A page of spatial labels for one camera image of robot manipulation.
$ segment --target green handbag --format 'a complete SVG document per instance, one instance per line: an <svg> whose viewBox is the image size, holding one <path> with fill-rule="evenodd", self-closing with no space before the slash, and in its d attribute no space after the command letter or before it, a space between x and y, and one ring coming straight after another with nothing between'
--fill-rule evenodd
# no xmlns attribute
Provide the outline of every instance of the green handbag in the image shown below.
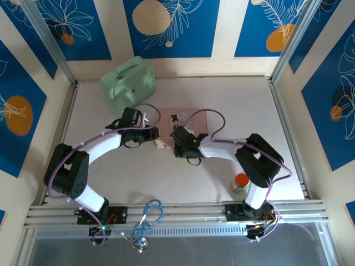
<svg viewBox="0 0 355 266"><path fill-rule="evenodd" d="M133 107L155 90L152 66L142 57L134 57L100 79L102 91L118 115Z"/></svg>

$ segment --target white leaf drawing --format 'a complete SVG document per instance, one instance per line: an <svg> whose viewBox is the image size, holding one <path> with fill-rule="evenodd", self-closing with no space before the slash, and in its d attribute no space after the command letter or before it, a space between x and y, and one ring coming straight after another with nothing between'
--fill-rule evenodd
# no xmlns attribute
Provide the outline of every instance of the white leaf drawing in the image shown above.
<svg viewBox="0 0 355 266"><path fill-rule="evenodd" d="M285 7L283 0L262 0L260 3L267 19L271 20L274 27L282 32L284 44L290 36L290 25L300 16L307 1L300 0L296 4L296 0L293 0L290 8Z"/></svg>
<svg viewBox="0 0 355 266"><path fill-rule="evenodd" d="M320 21L320 17L321 17L321 13L322 12L331 12L334 7L336 6L337 2L339 0L323 0L320 4L319 7L315 13L315 15L313 16L313 18L319 22Z"/></svg>
<svg viewBox="0 0 355 266"><path fill-rule="evenodd" d="M2 76L2 74L4 74L4 72L6 70L6 65L7 65L7 61L0 60L0 76Z"/></svg>
<svg viewBox="0 0 355 266"><path fill-rule="evenodd" d="M33 28L21 6L12 3L10 0L1 1L6 4L6 7L17 20ZM54 29L59 36L67 34L71 37L85 38L88 41L92 39L90 31L85 26L92 24L94 17L77 11L77 0L37 0L35 4L47 26Z"/></svg>
<svg viewBox="0 0 355 266"><path fill-rule="evenodd" d="M1 0L4 5L6 6L7 9L9 9L11 11L11 13L13 14L13 16L20 22L24 23L27 27L32 28L33 26L30 23L30 21L28 20L27 16L25 15L25 13L23 12L21 6L19 6L18 4L15 4L13 2L11 2L10 0Z"/></svg>
<svg viewBox="0 0 355 266"><path fill-rule="evenodd" d="M26 114L23 112L26 110L26 107L24 108L16 108L9 103L7 103L4 98L2 98L0 94L0 121L2 121L6 116L9 118L11 115L18 115L21 117L26 117Z"/></svg>
<svg viewBox="0 0 355 266"><path fill-rule="evenodd" d="M188 29L190 26L187 15L196 11L203 3L203 0L198 0L197 5L193 7L192 3L196 1L197 0L164 0L161 4L164 5L169 12L170 24L162 33L146 35L143 41L147 43L145 50L157 43L159 46L167 42L174 43L174 41L178 39L179 34L184 33L184 28Z"/></svg>
<svg viewBox="0 0 355 266"><path fill-rule="evenodd" d="M7 61L0 60L0 77L5 73L7 63ZM0 94L0 121L2 121L6 116L11 117L11 114L26 117L26 115L23 113L25 109L26 107L16 108L8 104Z"/></svg>
<svg viewBox="0 0 355 266"><path fill-rule="evenodd" d="M331 118L338 121L345 117L345 139L355 138L355 29L348 37L339 60L338 71L343 95L332 108Z"/></svg>

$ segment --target zip tie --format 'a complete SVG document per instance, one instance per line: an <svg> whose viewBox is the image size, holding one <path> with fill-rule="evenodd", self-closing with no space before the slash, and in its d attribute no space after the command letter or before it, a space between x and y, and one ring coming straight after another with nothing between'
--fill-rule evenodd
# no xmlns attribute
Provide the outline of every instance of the zip tie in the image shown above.
<svg viewBox="0 0 355 266"><path fill-rule="evenodd" d="M140 220L139 225L141 225L145 219L146 219L146 214L145 214L145 215L143 215L142 220Z"/></svg>
<svg viewBox="0 0 355 266"><path fill-rule="evenodd" d="M143 113L143 127L145 127L145 122L149 122L149 120L146 118L146 112Z"/></svg>

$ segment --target robotic arm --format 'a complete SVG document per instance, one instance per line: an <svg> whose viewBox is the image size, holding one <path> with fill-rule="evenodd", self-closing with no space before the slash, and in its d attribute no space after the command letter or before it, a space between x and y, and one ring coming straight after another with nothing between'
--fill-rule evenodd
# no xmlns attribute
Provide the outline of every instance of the robotic arm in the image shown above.
<svg viewBox="0 0 355 266"><path fill-rule="evenodd" d="M143 120L139 110L126 108L122 118L115 120L106 129L131 128L137 125L139 118L140 121ZM217 157L238 161L251 181L250 189L241 206L242 212L246 218L255 219L264 205L267 188L280 171L280 166L263 155L255 157L257 151L243 144L247 143L262 150L280 163L283 163L283 158L257 134L252 134L245 140L211 140L207 136L208 134L200 134L195 137L184 127L178 127L171 134L175 140L175 157L187 160L197 158L199 161L202 158ZM102 136L73 153L65 163L66 166L63 165L55 175L52 189L91 210L101 221L107 221L108 200L87 185L89 165L110 150L121 146L129 147L126 145L129 141L140 145L158 137L159 130L156 127L147 130L142 128L122 130L120 133ZM44 177L45 185L48 185L54 169L61 160L72 151L73 148L66 144L59 144L55 148Z"/></svg>
<svg viewBox="0 0 355 266"><path fill-rule="evenodd" d="M117 119L112 124L105 127L108 130L123 129L137 125L138 121L143 121L143 115L139 110L126 108L121 119ZM67 195L82 206L93 211L98 217L105 220L108 215L108 200L97 194L88 184L89 165L105 153L125 146L127 142L133 141L139 146L147 141L159 137L159 130L152 129L131 129L123 130L120 133L105 135L79 149L65 162L67 166L62 166L56 174L52 189ZM50 177L54 169L62 159L69 154L73 148L66 144L59 144L52 155L49 166L44 176L44 184L48 186Z"/></svg>
<svg viewBox="0 0 355 266"><path fill-rule="evenodd" d="M247 143L262 150L280 163L283 163L283 158L258 134L251 134L243 140L212 140L207 136L200 134L195 137L184 127L178 127L171 134L175 140L175 157L187 160L217 157L239 162L251 181L244 200L245 208L258 210L264 204L267 189L280 171L280 166L264 155L255 157L258 152L243 144Z"/></svg>

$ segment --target floral pattern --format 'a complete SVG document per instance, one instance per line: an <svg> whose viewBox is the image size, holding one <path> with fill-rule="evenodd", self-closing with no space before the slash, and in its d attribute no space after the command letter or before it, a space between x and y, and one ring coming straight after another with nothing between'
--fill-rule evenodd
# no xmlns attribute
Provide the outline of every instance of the floral pattern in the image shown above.
<svg viewBox="0 0 355 266"><path fill-rule="evenodd" d="M345 139L351 140L355 137L355 29L349 36L338 66L342 84L340 93L337 91L333 97L337 97L337 102L333 105L331 118L338 121L345 118Z"/></svg>
<svg viewBox="0 0 355 266"><path fill-rule="evenodd" d="M2 1L19 21L33 28L19 5ZM85 26L92 24L94 17L77 11L77 0L38 0L35 4L55 38L61 38L65 44L73 44L75 36L92 39Z"/></svg>

